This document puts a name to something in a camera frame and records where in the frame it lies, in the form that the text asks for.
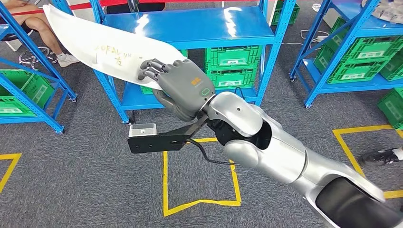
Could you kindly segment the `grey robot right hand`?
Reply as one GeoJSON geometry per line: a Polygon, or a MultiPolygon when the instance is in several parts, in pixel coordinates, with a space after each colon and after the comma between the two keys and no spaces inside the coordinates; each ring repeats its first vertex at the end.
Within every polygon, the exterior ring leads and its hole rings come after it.
{"type": "Polygon", "coordinates": [[[191,60],[163,64],[158,59],[144,61],[138,79],[153,79],[161,88],[153,95],[165,108],[185,122],[192,121],[216,91],[211,79],[191,60]]]}

